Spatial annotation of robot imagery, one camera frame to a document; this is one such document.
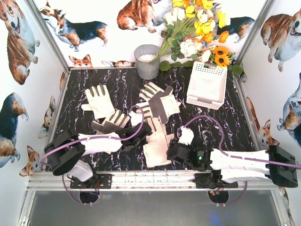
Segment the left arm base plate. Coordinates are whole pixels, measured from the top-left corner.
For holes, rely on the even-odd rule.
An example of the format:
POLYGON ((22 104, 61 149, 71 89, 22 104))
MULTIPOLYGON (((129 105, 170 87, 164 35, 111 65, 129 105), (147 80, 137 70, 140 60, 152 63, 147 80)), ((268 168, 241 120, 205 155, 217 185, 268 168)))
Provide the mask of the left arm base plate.
POLYGON ((111 189, 112 184, 112 174, 97 173, 86 182, 82 182, 78 178, 70 175, 68 175, 67 178, 71 180, 71 189, 111 189))

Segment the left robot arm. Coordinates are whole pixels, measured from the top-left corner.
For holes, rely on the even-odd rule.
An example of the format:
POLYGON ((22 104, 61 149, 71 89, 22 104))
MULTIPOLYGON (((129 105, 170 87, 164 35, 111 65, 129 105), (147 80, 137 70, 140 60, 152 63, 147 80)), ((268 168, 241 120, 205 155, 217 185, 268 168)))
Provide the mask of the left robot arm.
POLYGON ((99 181, 97 173, 89 163, 83 162, 84 155, 100 152, 130 151, 139 144, 146 143, 146 137, 152 134, 151 127, 139 123, 134 128, 125 128, 104 135, 79 134, 68 129, 44 148, 53 175, 70 175, 90 188, 99 181))

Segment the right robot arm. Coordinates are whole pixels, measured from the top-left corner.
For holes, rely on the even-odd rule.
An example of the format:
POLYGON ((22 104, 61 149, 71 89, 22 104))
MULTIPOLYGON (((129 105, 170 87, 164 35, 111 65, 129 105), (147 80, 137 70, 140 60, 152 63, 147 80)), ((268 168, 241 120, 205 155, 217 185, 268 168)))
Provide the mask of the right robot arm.
POLYGON ((168 160, 197 171, 192 180, 198 188, 236 188, 238 182, 267 181, 277 186, 298 187, 295 157, 279 146, 255 152, 229 152, 196 148, 172 140, 168 160))

